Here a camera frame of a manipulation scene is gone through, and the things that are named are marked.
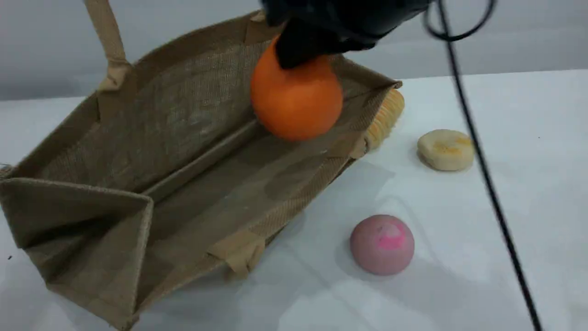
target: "burlap tote bag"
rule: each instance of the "burlap tote bag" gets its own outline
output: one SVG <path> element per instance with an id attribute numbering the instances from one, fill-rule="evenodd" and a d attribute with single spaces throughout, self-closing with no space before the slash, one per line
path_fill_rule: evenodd
<path id="1" fill-rule="evenodd" d="M 47 287 L 117 329 L 220 266 L 240 277 L 348 164 L 399 82 L 344 57 L 343 114 L 282 141 L 256 121 L 249 79 L 278 29 L 255 13 L 188 33 L 131 65 L 107 0 L 86 6 L 108 59 L 97 92 L 0 181 L 18 247 Z"/>

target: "gray wall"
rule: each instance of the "gray wall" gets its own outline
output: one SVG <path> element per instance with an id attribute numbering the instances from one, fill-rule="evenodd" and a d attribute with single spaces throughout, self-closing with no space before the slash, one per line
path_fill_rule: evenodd
<path id="1" fill-rule="evenodd" d="M 446 0 L 453 29 L 486 0 Z M 252 11 L 257 0 L 111 0 L 129 60 L 192 29 Z M 85 95 L 105 60 L 81 0 L 0 2 L 0 100 Z M 588 0 L 499 0 L 479 34 L 459 42 L 464 73 L 588 68 Z M 351 59 L 394 78 L 447 75 L 443 44 L 420 17 Z"/>

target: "pink paint smudge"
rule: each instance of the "pink paint smudge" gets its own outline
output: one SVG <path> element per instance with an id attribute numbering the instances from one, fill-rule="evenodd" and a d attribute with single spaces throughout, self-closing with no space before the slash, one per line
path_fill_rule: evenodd
<path id="1" fill-rule="evenodd" d="M 386 233 L 378 239 L 378 248 L 385 250 L 394 250 L 402 247 L 406 240 L 405 230 L 402 226 L 389 224 L 386 226 Z"/>

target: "black cable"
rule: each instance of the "black cable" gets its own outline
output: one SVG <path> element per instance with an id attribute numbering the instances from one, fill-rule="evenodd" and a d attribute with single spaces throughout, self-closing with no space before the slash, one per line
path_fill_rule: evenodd
<path id="1" fill-rule="evenodd" d="M 455 50 L 453 48 L 453 41 L 457 41 L 457 40 L 466 38 L 466 37 L 474 34 L 477 30 L 479 30 L 488 21 L 494 8 L 496 7 L 496 0 L 489 0 L 487 11 L 484 15 L 484 18 L 481 20 L 480 23 L 478 23 L 470 31 L 467 31 L 466 33 L 464 33 L 462 35 L 458 35 L 458 36 L 451 36 L 451 34 L 450 34 L 449 22 L 448 22 L 448 18 L 446 15 L 445 5 L 443 3 L 443 0 L 437 0 L 437 2 L 438 2 L 438 7 L 439 7 L 439 17 L 441 19 L 441 24 L 443 26 L 443 33 L 439 34 L 430 25 L 430 20 L 429 20 L 430 6 L 429 6 L 429 8 L 427 8 L 425 15 L 423 16 L 425 28 L 434 38 L 441 39 L 441 40 L 445 41 L 445 43 L 446 43 L 447 54 L 449 55 L 449 62 L 450 62 L 451 71 L 453 74 L 453 80 L 455 83 L 455 87 L 457 89 L 459 101 L 462 106 L 463 116 L 465 117 L 465 120 L 467 122 L 467 128 L 468 128 L 469 133 L 472 137 L 472 141 L 473 141 L 474 147 L 476 149 L 476 154 L 477 154 L 478 160 L 480 162 L 480 169 L 482 171 L 482 176 L 484 177 L 486 191 L 490 197 L 490 201 L 492 202 L 492 207 L 494 209 L 496 219 L 498 220 L 498 224 L 499 224 L 500 229 L 502 231 L 502 236 L 504 238 L 504 241 L 506 243 L 506 248 L 508 249 L 508 252 L 510 255 L 510 261 L 512 262 L 514 272 L 516 273 L 517 280 L 519 281 L 519 286 L 520 286 L 521 292 L 523 293 L 524 302 L 527 305 L 527 310 L 529 311 L 529 316 L 531 318 L 531 322 L 533 323 L 533 328 L 535 329 L 535 331 L 542 331 L 543 328 L 541 327 L 539 315 L 537 314 L 537 310 L 535 308 L 535 305 L 533 303 L 533 298 L 531 296 L 531 291 L 529 290 L 529 286 L 527 285 L 527 281 L 525 280 L 523 268 L 520 264 L 520 259 L 517 254 L 517 251 L 515 249 L 515 244 L 512 240 L 512 236 L 510 234 L 510 230 L 509 230 L 508 224 L 506 222 L 504 212 L 502 211 L 502 207 L 500 206 L 498 195 L 496 193 L 496 189 L 494 187 L 492 178 L 490 176 L 490 171 L 488 170 L 486 157 L 484 156 L 484 152 L 482 151 L 482 146 L 480 145 L 478 133 L 476 131 L 476 127 L 475 127 L 474 122 L 472 120 L 472 115 L 470 113 L 468 101 L 467 101 L 467 98 L 466 98 L 466 95 L 465 95 L 465 92 L 464 92 L 464 89 L 462 86 L 460 68 L 459 68 L 459 65 L 457 64 L 457 55 L 455 54 Z"/>

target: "bag handle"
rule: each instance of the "bag handle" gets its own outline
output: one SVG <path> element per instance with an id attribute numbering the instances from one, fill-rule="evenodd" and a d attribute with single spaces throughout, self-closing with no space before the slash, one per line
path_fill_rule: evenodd
<path id="1" fill-rule="evenodd" d="M 108 0 L 84 0 L 84 3 L 108 60 L 106 77 L 96 91 L 99 118 L 103 121 L 125 108 L 134 97 L 136 79 L 126 60 L 121 33 Z"/>

